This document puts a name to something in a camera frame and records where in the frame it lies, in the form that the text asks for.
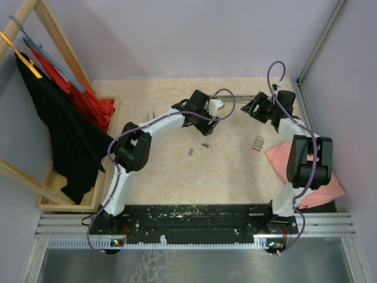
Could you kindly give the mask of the large black chrome stapler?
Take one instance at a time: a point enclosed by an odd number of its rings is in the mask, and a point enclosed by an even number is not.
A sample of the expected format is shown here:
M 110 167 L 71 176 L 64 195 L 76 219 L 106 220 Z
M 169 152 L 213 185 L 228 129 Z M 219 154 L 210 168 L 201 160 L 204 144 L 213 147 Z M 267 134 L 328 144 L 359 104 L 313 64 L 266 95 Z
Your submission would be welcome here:
M 236 101 L 252 101 L 256 96 L 235 96 Z M 218 96 L 223 101 L 232 101 L 232 96 Z

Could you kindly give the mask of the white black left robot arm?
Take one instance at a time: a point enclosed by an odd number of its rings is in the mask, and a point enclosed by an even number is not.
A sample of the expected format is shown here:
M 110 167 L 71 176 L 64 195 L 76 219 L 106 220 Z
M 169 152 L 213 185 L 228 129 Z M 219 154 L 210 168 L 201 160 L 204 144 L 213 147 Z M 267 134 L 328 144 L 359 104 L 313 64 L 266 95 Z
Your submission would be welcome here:
M 217 112 L 224 106 L 218 98 L 211 98 L 196 90 L 189 99 L 173 105 L 164 114 L 141 124 L 127 123 L 122 136 L 114 143 L 114 175 L 108 194 L 99 207 L 94 223 L 108 233 L 115 234 L 123 226 L 121 214 L 133 179 L 148 162 L 151 145 L 173 130 L 194 126 L 202 135 L 212 134 L 219 122 Z

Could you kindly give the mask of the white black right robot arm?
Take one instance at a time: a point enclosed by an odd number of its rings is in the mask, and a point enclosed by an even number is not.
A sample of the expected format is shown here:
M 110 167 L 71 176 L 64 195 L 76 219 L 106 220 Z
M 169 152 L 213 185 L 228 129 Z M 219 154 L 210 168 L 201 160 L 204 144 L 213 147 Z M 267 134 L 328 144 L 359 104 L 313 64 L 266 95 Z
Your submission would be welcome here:
M 271 97 L 259 92 L 241 107 L 242 112 L 262 123 L 270 120 L 275 130 L 291 145 L 286 166 L 287 184 L 270 201 L 268 213 L 263 218 L 263 226 L 270 233 L 280 231 L 302 200 L 327 185 L 332 175 L 333 141 L 313 134 L 300 118 L 293 115 L 295 98 L 295 93 L 286 90 Z

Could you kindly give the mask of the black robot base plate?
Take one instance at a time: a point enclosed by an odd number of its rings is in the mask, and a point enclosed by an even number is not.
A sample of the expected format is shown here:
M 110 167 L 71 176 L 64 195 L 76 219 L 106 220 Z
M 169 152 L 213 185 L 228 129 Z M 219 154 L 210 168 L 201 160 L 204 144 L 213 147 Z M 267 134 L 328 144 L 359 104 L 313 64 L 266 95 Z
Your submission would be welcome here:
M 127 205 L 120 225 L 103 229 L 93 223 L 90 235 L 120 235 L 129 244 L 211 245 L 253 243 L 258 234 L 298 232 L 296 218 L 268 222 L 269 204 Z

